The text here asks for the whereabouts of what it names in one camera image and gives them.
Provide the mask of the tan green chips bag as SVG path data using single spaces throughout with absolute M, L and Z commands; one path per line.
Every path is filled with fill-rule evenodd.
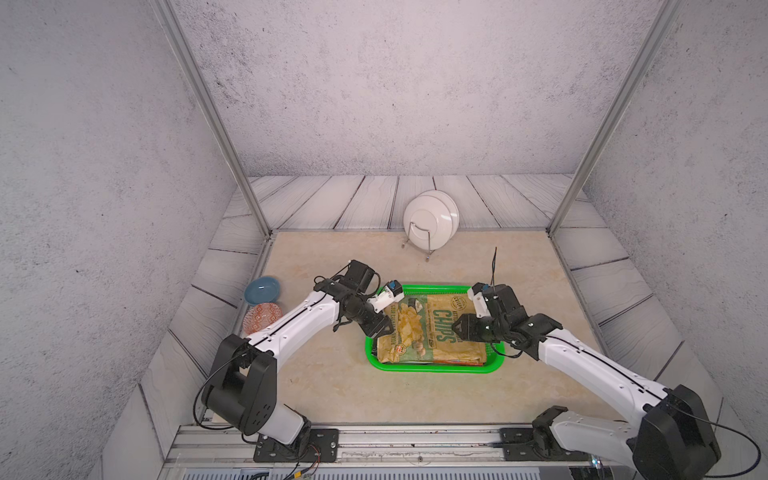
M 384 310 L 394 332 L 376 340 L 382 364 L 457 364 L 479 367 L 487 361 L 484 344 L 460 339 L 453 324 L 474 305 L 464 295 L 409 295 Z

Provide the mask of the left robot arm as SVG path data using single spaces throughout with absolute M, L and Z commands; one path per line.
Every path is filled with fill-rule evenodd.
M 371 281 L 379 279 L 371 267 L 352 260 L 330 277 L 316 277 L 305 300 L 275 323 L 247 337 L 226 337 L 193 405 L 213 411 L 244 438 L 258 434 L 295 456 L 303 454 L 312 424 L 278 403 L 278 373 L 323 329 L 356 324 L 368 338 L 392 334 L 393 322 L 385 309 L 404 298 L 404 288 L 392 280 L 370 293 Z

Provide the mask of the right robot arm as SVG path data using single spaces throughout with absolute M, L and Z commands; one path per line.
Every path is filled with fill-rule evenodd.
M 467 297 L 473 312 L 452 325 L 460 339 L 506 343 L 566 374 L 621 416 L 611 421 L 553 406 L 532 422 L 538 455 L 582 452 L 630 467 L 645 479 L 701 479 L 721 460 L 693 390 L 649 380 L 587 346 L 551 317 L 528 315 L 507 285 L 477 283 Z

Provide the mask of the green plastic basket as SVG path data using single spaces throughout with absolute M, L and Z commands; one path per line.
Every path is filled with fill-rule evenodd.
M 456 285 L 405 285 L 403 289 L 405 297 L 409 295 L 438 294 L 459 294 L 467 297 L 469 288 L 467 286 Z M 457 364 L 382 364 L 376 358 L 376 340 L 372 339 L 366 341 L 366 356 L 372 366 L 382 371 L 488 374 L 498 370 L 503 365 L 505 359 L 505 347 L 501 343 L 495 345 L 482 344 L 484 344 L 487 350 L 487 361 L 479 367 Z

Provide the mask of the white plate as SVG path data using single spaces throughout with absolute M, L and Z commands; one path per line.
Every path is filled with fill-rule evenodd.
M 421 227 L 451 227 L 452 239 L 458 231 L 460 213 L 456 202 L 447 193 L 430 190 L 419 194 L 406 206 L 403 215 L 405 233 L 411 221 Z

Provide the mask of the blue bowl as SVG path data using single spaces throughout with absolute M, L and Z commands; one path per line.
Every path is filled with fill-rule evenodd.
M 243 292 L 247 304 L 256 306 L 265 303 L 276 303 L 281 294 L 280 283 L 270 276 L 259 277 L 250 282 Z

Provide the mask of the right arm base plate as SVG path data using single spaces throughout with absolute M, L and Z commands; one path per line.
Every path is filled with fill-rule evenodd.
M 499 430 L 505 461 L 586 462 L 590 456 L 561 447 L 545 428 L 514 427 Z

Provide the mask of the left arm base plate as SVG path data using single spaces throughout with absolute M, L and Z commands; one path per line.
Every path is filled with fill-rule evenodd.
M 255 463 L 335 463 L 338 458 L 340 431 L 335 428 L 312 428 L 296 445 L 286 446 L 261 436 L 257 441 Z

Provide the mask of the aluminium front rail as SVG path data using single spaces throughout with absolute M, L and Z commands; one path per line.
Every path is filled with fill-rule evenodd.
M 499 430 L 530 427 L 515 425 L 320 425 L 340 431 L 338 458 L 335 463 L 255 463 L 254 451 L 260 435 L 244 439 L 235 430 L 212 431 L 199 427 L 183 427 L 172 442 L 164 467 L 213 468 L 238 466 L 331 465 L 347 467 L 438 467 L 502 464 L 534 466 L 562 464 L 590 468 L 594 460 L 605 460 L 619 470 L 628 467 L 603 454 L 586 453 L 586 462 L 505 461 Z

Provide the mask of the right aluminium frame post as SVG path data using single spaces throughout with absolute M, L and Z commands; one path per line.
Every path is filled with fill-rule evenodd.
M 673 26 L 682 4 L 681 0 L 665 0 L 661 3 L 658 14 L 652 22 L 619 90 L 573 174 L 571 183 L 546 229 L 550 239 L 553 239 L 564 226 L 564 222 L 579 192 L 585 186 L 611 136 L 629 107 L 635 91 L 652 66 L 654 58 Z

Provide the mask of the aluminium frame post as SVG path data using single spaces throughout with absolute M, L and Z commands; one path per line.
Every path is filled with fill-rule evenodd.
M 266 237 L 272 235 L 265 215 L 259 205 L 253 188 L 245 174 L 235 146 L 226 130 L 215 101 L 206 85 L 194 53 L 183 32 L 183 28 L 174 11 L 171 1 L 154 0 L 152 7 L 169 41 L 174 56 L 179 63 L 183 75 L 192 89 L 193 95 L 221 151 L 223 159 L 230 170 L 234 181 L 243 195 L 245 204 L 254 217 L 259 231 Z
M 658 14 L 652 22 L 619 90 L 573 174 L 571 183 L 546 229 L 550 239 L 553 239 L 564 226 L 564 222 L 579 192 L 585 186 L 611 136 L 629 107 L 635 91 L 652 66 L 654 58 L 673 26 L 682 4 L 681 0 L 665 0 L 661 3 Z

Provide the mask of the left aluminium frame post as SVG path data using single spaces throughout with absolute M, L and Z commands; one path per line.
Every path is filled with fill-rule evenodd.
M 245 174 L 235 146 L 226 130 L 215 101 L 206 85 L 194 53 L 183 32 L 183 28 L 174 11 L 171 1 L 154 0 L 152 7 L 169 41 L 174 56 L 179 63 L 183 75 L 192 89 L 193 95 L 221 151 L 223 159 L 230 170 L 234 181 L 243 195 L 245 204 L 254 217 L 259 231 L 266 237 L 272 235 L 265 215 L 259 205 L 253 188 Z

